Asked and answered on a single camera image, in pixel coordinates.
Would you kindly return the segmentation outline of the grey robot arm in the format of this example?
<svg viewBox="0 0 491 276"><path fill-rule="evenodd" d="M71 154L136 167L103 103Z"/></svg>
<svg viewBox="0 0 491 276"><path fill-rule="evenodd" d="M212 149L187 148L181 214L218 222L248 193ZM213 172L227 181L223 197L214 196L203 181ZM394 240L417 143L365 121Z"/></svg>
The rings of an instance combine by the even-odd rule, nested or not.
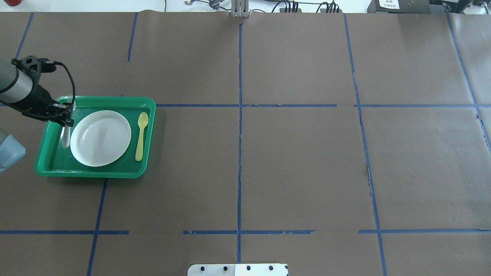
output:
<svg viewBox="0 0 491 276"><path fill-rule="evenodd" d="M47 89L39 84L43 73L52 73L57 66L64 68L72 85L68 102L60 103L51 97ZM72 74L65 64L47 58L27 56L10 61L1 59L0 70L1 103L17 110L23 116L39 121L51 121L63 127L63 148L71 145L72 114L76 108L76 87Z"/></svg>

